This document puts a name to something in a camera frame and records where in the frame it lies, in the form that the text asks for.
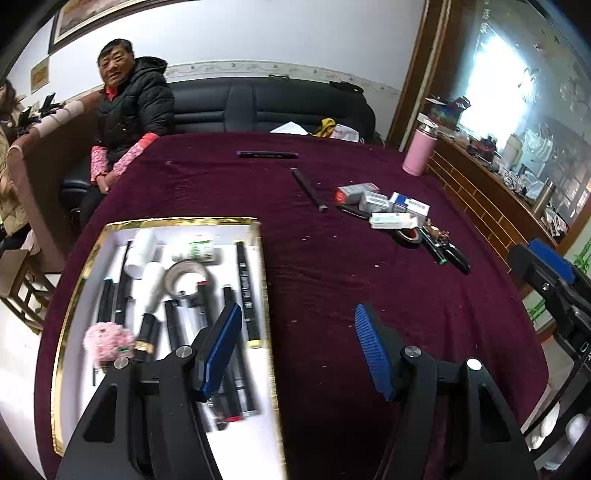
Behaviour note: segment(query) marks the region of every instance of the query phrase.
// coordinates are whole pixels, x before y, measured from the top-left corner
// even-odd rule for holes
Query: blue rubber grip
[[[368,363],[369,372],[374,379],[375,388],[384,395],[387,401],[394,398],[392,386],[392,362],[384,345],[372,323],[370,315],[363,305],[357,305],[355,309],[355,330],[365,361]]]
[[[560,275],[566,283],[574,283],[574,273],[569,263],[539,238],[533,239],[528,249],[538,255],[550,268]]]
[[[228,367],[241,330],[242,309],[238,305],[235,305],[205,363],[205,380],[203,381],[201,392],[207,398],[217,393],[220,389],[224,373]]]

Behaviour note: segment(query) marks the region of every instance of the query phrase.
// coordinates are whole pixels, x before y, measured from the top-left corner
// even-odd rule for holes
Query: white roll
[[[138,304],[144,305],[144,312],[154,313],[158,303],[162,299],[164,290],[162,288],[162,277],[166,272],[164,266],[159,262],[149,262],[144,269],[144,275],[140,283]]]
[[[156,253],[157,238],[150,228],[141,228],[135,234],[125,262],[125,272],[136,280],[142,278],[146,265]]]
[[[566,437],[569,440],[569,443],[574,447],[576,443],[579,441],[579,438],[583,435],[583,432],[589,425],[589,416],[583,413],[579,413],[575,415],[573,418],[569,420],[566,425]]]
[[[560,413],[560,402],[556,402],[556,405],[550,410],[548,416],[540,423],[540,436],[547,437],[552,433],[558,420],[558,414]]]

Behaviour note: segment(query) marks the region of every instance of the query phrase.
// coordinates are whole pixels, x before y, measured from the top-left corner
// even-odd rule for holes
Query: wooden cabinet
[[[509,249],[540,238],[553,248],[556,242],[530,207],[503,181],[474,160],[454,142],[440,138],[428,163],[446,192],[474,221],[506,265]]]

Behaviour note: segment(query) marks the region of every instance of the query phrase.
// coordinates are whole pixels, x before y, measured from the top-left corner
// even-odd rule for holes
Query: window
[[[472,106],[460,124],[475,137],[492,135],[502,150],[529,110],[532,78],[525,62],[499,35],[488,27],[474,60],[466,97]]]

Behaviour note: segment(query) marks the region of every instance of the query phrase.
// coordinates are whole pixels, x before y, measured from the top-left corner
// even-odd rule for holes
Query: metal bolt
[[[469,358],[466,364],[468,365],[468,368],[471,368],[472,370],[480,370],[482,368],[480,360],[476,358]]]
[[[129,365],[129,358],[126,356],[120,356],[117,360],[115,360],[114,366],[115,368],[125,368]]]
[[[421,356],[421,353],[423,352],[419,347],[411,345],[404,349],[404,353],[406,353],[410,358],[416,358],[418,356]]]
[[[178,347],[174,351],[174,353],[179,358],[185,358],[185,357],[188,357],[189,355],[191,355],[191,353],[193,353],[193,349],[191,347],[189,347],[188,345],[183,345],[183,346]]]

